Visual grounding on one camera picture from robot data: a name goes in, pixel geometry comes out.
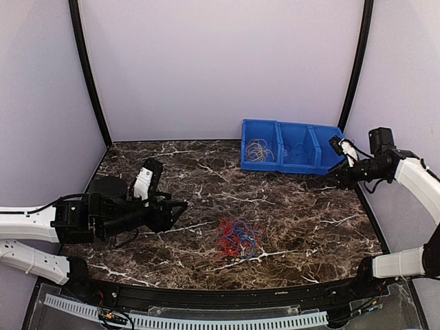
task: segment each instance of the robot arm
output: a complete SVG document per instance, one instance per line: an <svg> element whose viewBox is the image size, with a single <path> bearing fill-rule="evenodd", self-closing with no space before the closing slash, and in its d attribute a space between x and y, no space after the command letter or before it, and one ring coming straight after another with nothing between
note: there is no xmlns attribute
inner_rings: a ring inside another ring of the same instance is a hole
<svg viewBox="0 0 440 330"><path fill-rule="evenodd" d="M365 281L374 278L392 278L397 276L440 276L440 181L410 151L397 150L390 129L378 128L369 132L370 148L374 157L358 160L353 157L356 147L348 140L334 137L330 145L346 159L334 166L327 178L341 188L353 188L359 181L370 182L373 179L393 180L406 187L432 216L437 229L432 238L422 247L402 252L365 258L358 270L358 277Z"/></svg>
<svg viewBox="0 0 440 330"><path fill-rule="evenodd" d="M93 180L85 195L61 197L41 207L0 208L0 262L61 285L88 278L82 259L46 254L17 239L93 243L140 226L170 230L188 204L156 191L162 169L162 163L148 158L130 191L120 178L103 177Z"/></svg>

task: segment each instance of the white wall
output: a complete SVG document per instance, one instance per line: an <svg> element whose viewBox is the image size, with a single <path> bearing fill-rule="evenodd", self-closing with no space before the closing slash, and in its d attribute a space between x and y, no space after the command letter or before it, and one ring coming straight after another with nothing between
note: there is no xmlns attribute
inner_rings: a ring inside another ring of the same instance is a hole
<svg viewBox="0 0 440 330"><path fill-rule="evenodd" d="M0 205L83 191L104 151L67 0L0 1ZM21 329L34 284L0 265L1 330Z"/></svg>
<svg viewBox="0 0 440 330"><path fill-rule="evenodd" d="M335 126L363 1L81 1L112 138L240 138L244 118Z"/></svg>
<svg viewBox="0 0 440 330"><path fill-rule="evenodd" d="M440 173L440 3L375 2L362 75L345 135L369 151L368 131L393 129L395 143L425 158ZM393 252L428 241L435 225L398 184L367 196ZM440 329L440 284L418 280L431 329Z"/></svg>

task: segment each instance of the cable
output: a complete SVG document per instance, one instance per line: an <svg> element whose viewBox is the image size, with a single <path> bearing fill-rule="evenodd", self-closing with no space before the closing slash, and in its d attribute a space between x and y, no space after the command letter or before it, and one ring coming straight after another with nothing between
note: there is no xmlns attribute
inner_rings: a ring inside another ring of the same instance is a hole
<svg viewBox="0 0 440 330"><path fill-rule="evenodd" d="M361 316L362 314L370 313L370 312L372 312L372 311L375 311L377 308L380 308L380 307L379 307L379 305L376 305L376 304L374 304L374 305L371 306L371 307L365 307L365 308L363 308L363 310L361 310L360 313L357 312L355 315L353 315L353 316L351 316L351 317L349 317L349 318L346 318L346 319L344 319L344 320L342 320L342 321L339 321L339 322L348 322L348 321L350 321L350 320L352 320L352 319L354 319L354 318L357 318L358 316Z"/></svg>
<svg viewBox="0 0 440 330"><path fill-rule="evenodd" d="M108 315L113 314L114 312L122 315L128 322L130 322L131 330L135 330L135 323L134 323L134 321L131 319L131 317L127 313L124 313L123 311L120 311L118 309L111 308L111 309L109 309L105 313L105 315L108 316ZM102 321L102 323L100 322L101 327L103 327L105 329L108 329L108 330L120 330L120 329L124 329L125 328L125 324L120 324L121 327L118 327L118 326L109 324L109 321L106 320L105 318L102 319L101 321Z"/></svg>
<svg viewBox="0 0 440 330"><path fill-rule="evenodd" d="M355 159L352 155L350 155L349 153L345 154L347 157L350 157L355 163L358 161L357 159Z"/></svg>
<svg viewBox="0 0 440 330"><path fill-rule="evenodd" d="M333 285L331 287L328 287L328 288L324 289L324 292L334 291L336 289L339 289L341 287L347 287L349 285L351 285L351 281L347 281L346 283L343 283L343 284Z"/></svg>
<svg viewBox="0 0 440 330"><path fill-rule="evenodd" d="M90 297L86 298L79 298L77 295L75 295L68 287L64 287L66 291L68 291L75 299L78 299L79 301L87 304L89 303L96 295L99 295L101 297L101 301L99 305L102 305L104 301L104 294L101 291L95 291Z"/></svg>
<svg viewBox="0 0 440 330"><path fill-rule="evenodd" d="M377 301L379 300L377 297L379 295L374 296L372 299L370 299L369 301L367 301L366 303L360 305L359 307L356 307L355 310L350 311L350 313L347 313L343 316L340 316L339 318L336 318L334 320L331 320L330 322L336 322L336 323L342 323L342 322L346 322L348 320L353 319L356 316L362 315L362 310L366 307L370 307L371 304L376 305Z"/></svg>
<svg viewBox="0 0 440 330"><path fill-rule="evenodd" d="M360 153L361 155L364 155L367 158L373 158L372 155L369 155L368 153L365 153L364 151L360 150L357 146L355 146L354 143L352 143L352 141L348 140L348 139L343 139L343 141L348 142L358 153Z"/></svg>
<svg viewBox="0 0 440 330"><path fill-rule="evenodd" d="M56 204L65 201L66 199L71 199L71 198L78 198L78 197L84 197L86 194L72 194L72 195L67 195L67 196L63 196L58 198L56 201L53 201L52 203L49 203L47 205L44 205L40 208L37 208L36 210L32 210L32 211L0 211L0 215L33 215L34 213L38 213L42 210L45 210L46 208L49 208L50 206L55 206Z"/></svg>
<svg viewBox="0 0 440 330"><path fill-rule="evenodd" d="M426 170L426 172L428 172L428 174L431 175L431 177L433 177L433 178L436 179L438 182L440 182L440 178L437 177L437 176L435 175L435 173L432 172L432 171L429 169L429 167L426 166L426 164L425 164L425 160L424 160L423 158L420 159L420 164L423 166L423 168Z"/></svg>
<svg viewBox="0 0 440 330"><path fill-rule="evenodd" d="M113 249L119 249L119 248L126 246L127 244L133 242L135 239L137 239L137 237L139 235L139 228L136 228L135 230L136 230L136 233L132 237L126 239L125 241L123 241L122 243L120 243L118 245L113 246Z"/></svg>
<svg viewBox="0 0 440 330"><path fill-rule="evenodd" d="M376 191L377 186L379 186L379 184L380 184L382 181L385 181L385 179L380 179L380 180L378 180L378 181L375 183L375 185L373 186L373 189L372 189L372 190L370 190L369 187L366 186L366 181L364 181L364 188L365 188L366 191L368 191L369 194L374 194L374 192Z"/></svg>

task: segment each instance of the bin compartment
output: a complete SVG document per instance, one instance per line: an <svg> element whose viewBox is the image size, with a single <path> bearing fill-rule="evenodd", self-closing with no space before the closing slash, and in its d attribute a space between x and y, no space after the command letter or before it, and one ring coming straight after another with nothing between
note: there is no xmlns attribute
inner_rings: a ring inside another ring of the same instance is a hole
<svg viewBox="0 0 440 330"><path fill-rule="evenodd" d="M325 175L331 167L335 166L341 160L344 160L344 156L338 156L333 148L331 148L329 140L335 135L341 139L343 139L344 136L338 127L313 126L313 130L319 147L321 148L321 162L317 174Z"/></svg>
<svg viewBox="0 0 440 330"><path fill-rule="evenodd" d="M279 122L283 142L281 172L312 173L319 165L320 149L309 125Z"/></svg>
<svg viewBox="0 0 440 330"><path fill-rule="evenodd" d="M281 139L274 120L244 120L241 138L241 169L278 171Z"/></svg>

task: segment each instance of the black frame pole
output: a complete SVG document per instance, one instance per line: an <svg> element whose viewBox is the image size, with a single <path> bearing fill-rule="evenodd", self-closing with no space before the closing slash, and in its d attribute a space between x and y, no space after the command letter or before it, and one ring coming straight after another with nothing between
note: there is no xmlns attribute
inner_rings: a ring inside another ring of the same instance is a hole
<svg viewBox="0 0 440 330"><path fill-rule="evenodd" d="M81 24L78 0L69 0L69 7L71 24L74 28L76 47L78 48L78 55L81 62L82 73L84 74L85 84L87 86L87 91L89 92L91 105L93 107L102 138L106 147L109 148L113 142L111 141L109 128L105 122L104 113L102 112L102 107L99 102L98 92L96 91L95 80L91 72L89 55L87 54L87 48L84 40L83 26Z"/></svg>
<svg viewBox="0 0 440 330"><path fill-rule="evenodd" d="M339 117L338 127L342 132L344 132L345 126L347 125L351 106L353 105L353 100L355 98L356 89L358 88L362 63L364 62L366 42L369 38L371 17L373 16L373 4L374 0L365 0L364 2L364 12L362 14L362 22L360 26L359 40L357 41L353 70L351 71L349 87L346 91L344 105L342 106L341 116Z"/></svg>

